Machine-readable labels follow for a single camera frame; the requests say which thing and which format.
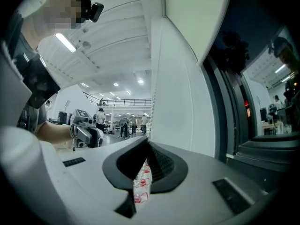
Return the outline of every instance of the ceiling light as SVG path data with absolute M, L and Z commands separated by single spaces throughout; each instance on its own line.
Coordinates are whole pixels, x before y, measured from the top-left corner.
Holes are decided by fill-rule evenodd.
M 76 51 L 76 48 L 68 41 L 68 39 L 61 33 L 56 33 L 55 36 L 67 47 L 72 53 Z
M 84 83 L 81 83 L 81 85 L 82 85 L 83 87 L 88 87 L 88 85 L 86 85 L 86 84 L 84 84 Z
M 276 71 L 275 71 L 275 73 L 278 73 L 281 69 L 283 69 L 285 67 L 285 64 L 284 65 L 282 65 L 280 68 L 278 68 Z
M 286 80 L 288 80 L 290 78 L 290 76 L 286 77 L 284 80 L 282 80 L 281 82 L 285 82 Z

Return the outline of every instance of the floor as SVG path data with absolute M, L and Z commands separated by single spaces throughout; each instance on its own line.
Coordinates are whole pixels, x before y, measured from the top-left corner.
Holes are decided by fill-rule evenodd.
M 133 137 L 137 137 L 137 136 L 143 136 L 144 134 L 141 131 L 137 131 L 136 135 L 131 135 L 129 137 L 133 138 Z M 104 134 L 104 139 L 103 139 L 103 143 L 102 146 L 107 146 L 113 143 L 117 143 L 120 141 L 123 141 L 125 138 L 120 139 L 120 131 L 116 131 L 115 134 L 113 135 L 109 135 L 109 134 Z M 61 143 L 61 144 L 56 144 L 54 145 L 55 149 L 57 152 L 68 152 L 68 151 L 73 151 L 73 145 L 72 145 L 72 141 L 66 142 L 66 143 Z

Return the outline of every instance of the white ceiling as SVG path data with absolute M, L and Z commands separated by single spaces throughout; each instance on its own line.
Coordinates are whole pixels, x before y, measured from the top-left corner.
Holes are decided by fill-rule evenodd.
M 296 47 L 286 27 L 282 29 L 282 31 L 279 33 L 279 36 L 286 38 L 289 43 L 292 44 L 294 52 L 298 57 L 299 55 L 295 50 Z M 247 72 L 252 80 L 264 84 L 270 90 L 282 84 L 281 81 L 285 79 L 291 73 L 291 71 L 285 67 L 278 73 L 275 73 L 275 71 L 280 68 L 283 63 L 279 58 L 275 58 L 273 53 L 269 54 L 268 50 L 269 49 L 266 48 L 263 51 L 260 57 L 253 64 L 251 64 L 249 68 L 247 68 Z
M 27 16 L 44 1 L 25 0 L 19 10 L 23 17 Z M 80 29 L 65 32 L 78 48 L 76 52 L 71 53 L 55 36 L 40 43 L 39 52 L 50 72 L 61 88 L 85 83 L 89 87 L 83 90 L 97 98 L 102 93 L 113 99 L 109 92 L 121 99 L 150 98 L 150 19 L 154 13 L 162 13 L 158 1 L 91 1 L 104 4 L 98 22 L 87 21 Z M 88 42 L 91 48 L 84 48 L 83 42 Z

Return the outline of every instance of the railing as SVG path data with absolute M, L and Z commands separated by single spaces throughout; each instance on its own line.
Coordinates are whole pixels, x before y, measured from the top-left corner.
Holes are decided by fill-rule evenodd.
M 83 92 L 88 100 L 97 106 L 151 106 L 151 98 L 147 99 L 121 99 L 121 100 L 103 100 L 100 104 L 100 100 L 85 92 Z

